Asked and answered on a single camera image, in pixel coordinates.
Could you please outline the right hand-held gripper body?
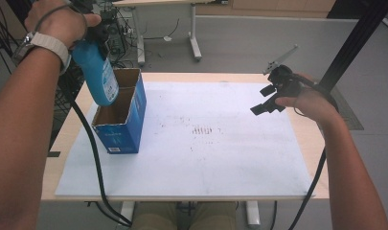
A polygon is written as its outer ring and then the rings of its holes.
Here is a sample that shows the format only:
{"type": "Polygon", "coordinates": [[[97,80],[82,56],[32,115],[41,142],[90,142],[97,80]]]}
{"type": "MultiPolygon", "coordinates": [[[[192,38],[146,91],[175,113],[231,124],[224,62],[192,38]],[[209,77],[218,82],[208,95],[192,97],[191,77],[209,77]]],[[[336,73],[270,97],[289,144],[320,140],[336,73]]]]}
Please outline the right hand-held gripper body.
{"type": "Polygon", "coordinates": [[[301,91],[300,83],[295,80],[292,70],[284,65],[284,61],[299,49],[295,44],[292,49],[282,56],[270,61],[267,68],[262,72],[275,86],[276,92],[284,97],[296,97],[301,91]]]}

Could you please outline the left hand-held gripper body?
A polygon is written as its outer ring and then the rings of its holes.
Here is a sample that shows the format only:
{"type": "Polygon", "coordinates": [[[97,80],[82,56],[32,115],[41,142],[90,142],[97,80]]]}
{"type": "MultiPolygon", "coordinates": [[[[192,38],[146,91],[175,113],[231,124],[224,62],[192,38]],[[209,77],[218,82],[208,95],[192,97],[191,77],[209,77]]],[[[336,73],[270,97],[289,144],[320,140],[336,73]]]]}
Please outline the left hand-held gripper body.
{"type": "MultiPolygon", "coordinates": [[[[83,14],[93,13],[93,0],[71,0],[75,9],[83,14]]],[[[89,27],[84,36],[87,41],[96,41],[100,44],[104,44],[109,39],[109,34],[103,23],[99,23],[97,26],[89,27]]]]}

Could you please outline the blue bottle with white cap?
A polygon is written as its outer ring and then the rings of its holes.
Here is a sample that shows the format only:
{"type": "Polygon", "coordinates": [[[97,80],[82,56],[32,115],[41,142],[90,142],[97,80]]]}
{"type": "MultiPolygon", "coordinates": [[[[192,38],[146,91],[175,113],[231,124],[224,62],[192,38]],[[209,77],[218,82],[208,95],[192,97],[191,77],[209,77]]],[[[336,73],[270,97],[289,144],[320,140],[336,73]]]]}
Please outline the blue bottle with white cap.
{"type": "Polygon", "coordinates": [[[100,52],[97,42],[77,44],[72,58],[80,67],[94,102],[109,106],[119,95],[119,84],[109,59],[100,52]]]}

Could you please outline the blue cardboard box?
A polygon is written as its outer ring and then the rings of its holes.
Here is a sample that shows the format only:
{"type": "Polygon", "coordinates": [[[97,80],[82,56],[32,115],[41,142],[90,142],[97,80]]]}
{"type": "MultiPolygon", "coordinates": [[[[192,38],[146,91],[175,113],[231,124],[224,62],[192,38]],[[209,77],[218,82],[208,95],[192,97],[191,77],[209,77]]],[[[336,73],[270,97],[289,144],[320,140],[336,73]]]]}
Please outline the blue cardboard box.
{"type": "Polygon", "coordinates": [[[114,71],[120,90],[113,104],[99,106],[92,127],[110,154],[138,153],[147,106],[138,68],[114,71]]]}

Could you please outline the person's right hand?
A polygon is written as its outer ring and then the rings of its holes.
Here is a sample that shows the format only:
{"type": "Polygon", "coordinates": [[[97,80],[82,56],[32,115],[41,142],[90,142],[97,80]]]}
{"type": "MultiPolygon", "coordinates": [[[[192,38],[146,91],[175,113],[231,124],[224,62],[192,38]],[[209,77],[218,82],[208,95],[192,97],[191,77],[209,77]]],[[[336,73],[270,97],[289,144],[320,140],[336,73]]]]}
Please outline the person's right hand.
{"type": "Polygon", "coordinates": [[[293,107],[320,127],[337,126],[343,119],[335,107],[318,91],[304,86],[297,97],[279,97],[277,105],[293,107]]]}

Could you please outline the person's left hand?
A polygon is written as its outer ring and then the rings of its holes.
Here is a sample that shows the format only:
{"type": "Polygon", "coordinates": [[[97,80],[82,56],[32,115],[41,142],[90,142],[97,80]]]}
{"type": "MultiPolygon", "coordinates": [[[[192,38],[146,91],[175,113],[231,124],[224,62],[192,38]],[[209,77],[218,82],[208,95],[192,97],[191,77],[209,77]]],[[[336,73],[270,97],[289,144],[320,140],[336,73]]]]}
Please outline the person's left hand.
{"type": "Polygon", "coordinates": [[[52,36],[71,49],[83,39],[88,27],[100,22],[99,15],[80,14],[63,0],[36,0],[25,19],[25,27],[28,32],[52,36]]]}

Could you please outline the black computer tower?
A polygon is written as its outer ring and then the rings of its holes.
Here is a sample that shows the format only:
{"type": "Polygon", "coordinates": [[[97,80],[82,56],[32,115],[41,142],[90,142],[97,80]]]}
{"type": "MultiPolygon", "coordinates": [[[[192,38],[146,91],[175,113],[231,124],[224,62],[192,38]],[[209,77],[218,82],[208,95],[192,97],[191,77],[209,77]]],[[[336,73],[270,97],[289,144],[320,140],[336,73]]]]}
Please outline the black computer tower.
{"type": "Polygon", "coordinates": [[[115,9],[101,11],[103,24],[107,29],[109,39],[107,45],[112,56],[126,53],[126,41],[115,9]]]}

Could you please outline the white background desk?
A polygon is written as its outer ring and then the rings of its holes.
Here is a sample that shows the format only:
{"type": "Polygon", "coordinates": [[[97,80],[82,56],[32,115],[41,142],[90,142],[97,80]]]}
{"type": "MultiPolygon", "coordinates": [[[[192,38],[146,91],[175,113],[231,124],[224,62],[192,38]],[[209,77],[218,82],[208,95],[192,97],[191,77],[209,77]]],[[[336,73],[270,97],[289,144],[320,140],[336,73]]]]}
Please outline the white background desk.
{"type": "Polygon", "coordinates": [[[207,4],[214,0],[119,0],[113,3],[116,8],[128,8],[131,10],[132,20],[136,33],[136,45],[137,45],[137,62],[140,66],[144,66],[146,63],[145,57],[145,43],[144,37],[139,28],[139,16],[137,8],[141,6],[155,6],[155,5],[176,5],[184,4],[190,6],[190,19],[191,30],[188,32],[189,40],[193,50],[194,58],[197,61],[202,59],[202,55],[196,40],[196,5],[207,4]]]}

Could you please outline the wristwatch with white band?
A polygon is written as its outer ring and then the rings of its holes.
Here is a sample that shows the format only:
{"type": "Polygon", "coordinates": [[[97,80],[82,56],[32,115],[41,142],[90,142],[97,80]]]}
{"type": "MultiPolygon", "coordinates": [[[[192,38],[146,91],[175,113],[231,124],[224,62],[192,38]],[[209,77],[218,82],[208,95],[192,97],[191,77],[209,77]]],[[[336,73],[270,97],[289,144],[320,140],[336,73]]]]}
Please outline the wristwatch with white band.
{"type": "Polygon", "coordinates": [[[71,62],[71,55],[65,44],[60,40],[39,32],[29,32],[24,38],[23,42],[14,51],[11,60],[15,65],[18,65],[33,48],[43,48],[53,52],[61,61],[60,75],[63,75],[71,62]]]}

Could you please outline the grey partition panel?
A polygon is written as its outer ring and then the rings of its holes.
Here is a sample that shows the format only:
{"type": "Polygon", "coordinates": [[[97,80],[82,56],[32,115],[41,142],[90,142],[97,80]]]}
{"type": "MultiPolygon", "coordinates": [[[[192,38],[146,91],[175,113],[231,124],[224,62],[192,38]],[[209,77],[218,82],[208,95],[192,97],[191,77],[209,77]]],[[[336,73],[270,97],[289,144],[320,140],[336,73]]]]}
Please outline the grey partition panel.
{"type": "Polygon", "coordinates": [[[199,16],[196,28],[202,60],[195,70],[260,73],[268,62],[297,47],[285,64],[321,77],[355,24],[345,19],[199,16]]]}

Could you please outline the white table mat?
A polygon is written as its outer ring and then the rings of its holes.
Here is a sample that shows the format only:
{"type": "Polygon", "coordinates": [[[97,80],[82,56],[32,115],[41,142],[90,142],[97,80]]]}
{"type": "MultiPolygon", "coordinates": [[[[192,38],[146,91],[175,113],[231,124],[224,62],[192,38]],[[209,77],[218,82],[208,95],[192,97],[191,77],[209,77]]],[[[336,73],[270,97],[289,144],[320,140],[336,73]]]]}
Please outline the white table mat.
{"type": "Polygon", "coordinates": [[[111,198],[161,200],[306,194],[310,176],[287,114],[256,116],[250,110],[262,101],[260,84],[147,81],[144,87],[139,152],[109,154],[100,147],[96,159],[80,132],[57,196],[105,191],[111,198]]]}

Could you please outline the white table leg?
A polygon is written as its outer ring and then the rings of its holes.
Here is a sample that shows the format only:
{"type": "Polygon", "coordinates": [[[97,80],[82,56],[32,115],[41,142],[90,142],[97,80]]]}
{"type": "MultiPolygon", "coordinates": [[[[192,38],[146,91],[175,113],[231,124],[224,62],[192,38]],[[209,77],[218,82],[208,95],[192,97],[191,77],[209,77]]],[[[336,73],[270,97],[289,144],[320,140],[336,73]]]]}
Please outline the white table leg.
{"type": "Polygon", "coordinates": [[[245,212],[247,225],[250,228],[258,228],[261,226],[259,205],[256,200],[245,202],[245,212]]]}
{"type": "Polygon", "coordinates": [[[123,201],[120,210],[121,217],[119,218],[119,221],[126,226],[130,226],[133,219],[134,208],[134,201],[123,201]]]}

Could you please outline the person's leg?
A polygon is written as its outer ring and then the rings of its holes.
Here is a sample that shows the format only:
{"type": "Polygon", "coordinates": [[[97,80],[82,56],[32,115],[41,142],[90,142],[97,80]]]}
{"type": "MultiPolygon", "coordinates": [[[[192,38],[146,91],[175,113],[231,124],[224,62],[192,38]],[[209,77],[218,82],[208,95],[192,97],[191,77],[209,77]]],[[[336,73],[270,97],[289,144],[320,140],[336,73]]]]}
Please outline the person's leg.
{"type": "Polygon", "coordinates": [[[175,202],[139,202],[130,230],[177,230],[175,202]]]}
{"type": "Polygon", "coordinates": [[[200,202],[190,230],[237,230],[235,202],[200,202]]]}

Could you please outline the person's left leg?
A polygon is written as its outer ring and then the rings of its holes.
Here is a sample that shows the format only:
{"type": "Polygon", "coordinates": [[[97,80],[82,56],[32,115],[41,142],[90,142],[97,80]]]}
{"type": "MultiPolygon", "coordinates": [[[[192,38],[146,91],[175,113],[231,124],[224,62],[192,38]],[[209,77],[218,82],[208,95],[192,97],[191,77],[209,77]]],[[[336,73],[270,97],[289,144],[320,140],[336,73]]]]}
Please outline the person's left leg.
{"type": "Polygon", "coordinates": [[[139,202],[130,230],[177,230],[175,202],[139,202]]]}

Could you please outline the black metal post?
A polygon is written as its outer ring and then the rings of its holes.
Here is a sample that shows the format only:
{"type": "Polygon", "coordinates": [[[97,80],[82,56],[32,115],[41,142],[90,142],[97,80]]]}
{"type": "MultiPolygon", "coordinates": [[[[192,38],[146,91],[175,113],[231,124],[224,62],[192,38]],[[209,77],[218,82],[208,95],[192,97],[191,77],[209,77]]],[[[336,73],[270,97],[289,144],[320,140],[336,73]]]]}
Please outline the black metal post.
{"type": "Polygon", "coordinates": [[[6,0],[20,23],[24,23],[32,7],[31,0],[6,0]]]}
{"type": "Polygon", "coordinates": [[[388,0],[375,0],[363,13],[319,85],[332,91],[388,12],[388,0]]]}

